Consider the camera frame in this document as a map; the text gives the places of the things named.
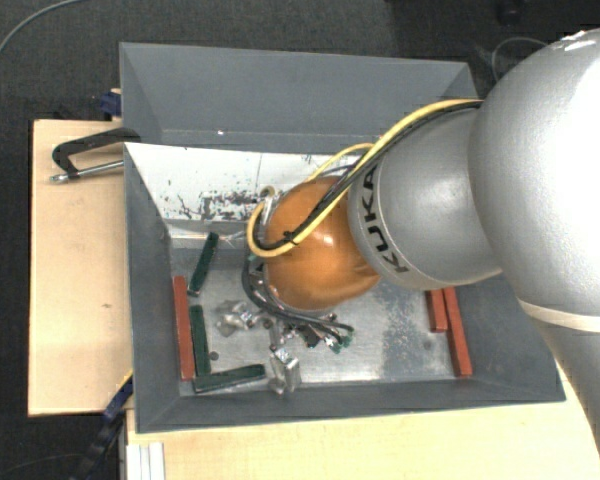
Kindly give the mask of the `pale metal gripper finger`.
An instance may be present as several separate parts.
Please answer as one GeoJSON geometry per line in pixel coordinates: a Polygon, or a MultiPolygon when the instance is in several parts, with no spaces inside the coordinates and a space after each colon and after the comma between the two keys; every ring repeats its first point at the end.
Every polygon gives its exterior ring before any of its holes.
{"type": "Polygon", "coordinates": [[[254,327],[256,313],[245,301],[225,301],[216,308],[216,328],[223,337],[254,327]]]}
{"type": "Polygon", "coordinates": [[[269,386],[274,393],[293,393],[301,385],[300,361],[286,348],[273,348],[270,363],[274,377],[269,386]]]}

